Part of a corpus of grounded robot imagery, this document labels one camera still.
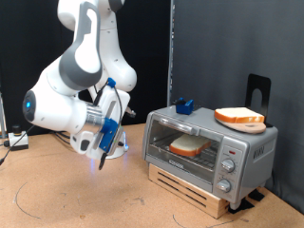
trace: toaster oven handle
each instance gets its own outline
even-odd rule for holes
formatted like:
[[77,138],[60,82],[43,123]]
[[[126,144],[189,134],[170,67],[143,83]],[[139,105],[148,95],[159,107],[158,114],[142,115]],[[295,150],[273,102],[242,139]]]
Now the toaster oven handle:
[[175,123],[175,122],[170,122],[166,119],[161,118],[160,119],[160,124],[171,127],[173,129],[182,131],[184,133],[187,133],[189,135],[197,135],[198,134],[198,130],[191,127],[191,126],[187,126],[187,125],[183,125],[180,123]]

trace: toaster oven door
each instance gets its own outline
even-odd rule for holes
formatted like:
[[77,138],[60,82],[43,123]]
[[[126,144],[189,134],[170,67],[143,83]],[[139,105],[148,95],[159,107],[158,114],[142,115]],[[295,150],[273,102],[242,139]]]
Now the toaster oven door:
[[[184,156],[170,145],[183,135],[195,138],[204,146],[195,155]],[[146,160],[161,166],[176,176],[212,192],[217,157],[222,136],[208,129],[153,115],[146,139]]]

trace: wooden pallet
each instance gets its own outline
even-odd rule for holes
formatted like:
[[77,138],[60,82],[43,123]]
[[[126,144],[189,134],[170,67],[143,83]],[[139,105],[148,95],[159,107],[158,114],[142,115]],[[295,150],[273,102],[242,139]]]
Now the wooden pallet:
[[150,163],[149,179],[218,219],[228,210],[229,201],[220,199]]

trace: black curtain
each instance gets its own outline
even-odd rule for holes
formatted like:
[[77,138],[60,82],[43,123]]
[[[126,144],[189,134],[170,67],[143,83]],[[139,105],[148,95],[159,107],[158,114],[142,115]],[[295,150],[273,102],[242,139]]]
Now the black curtain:
[[266,186],[304,213],[304,2],[175,3],[172,101],[194,99],[210,109],[244,106],[248,75],[270,78],[267,122],[278,138]]
[[[127,0],[117,13],[120,46],[138,82],[129,106],[137,112],[123,124],[145,123],[147,114],[166,105],[170,0]],[[50,63],[71,44],[73,32],[57,18],[58,1],[4,0],[0,8],[0,76],[8,132],[29,129],[22,113],[25,94]],[[80,98],[91,101],[88,92]],[[48,133],[35,127],[30,135]]]

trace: toaster oven window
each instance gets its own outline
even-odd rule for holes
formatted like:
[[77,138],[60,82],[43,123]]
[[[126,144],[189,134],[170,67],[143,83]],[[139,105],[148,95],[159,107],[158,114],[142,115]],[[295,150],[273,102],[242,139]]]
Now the toaster oven window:
[[199,133],[199,136],[190,136],[154,120],[147,153],[186,172],[212,181],[220,142],[202,135],[203,133]]

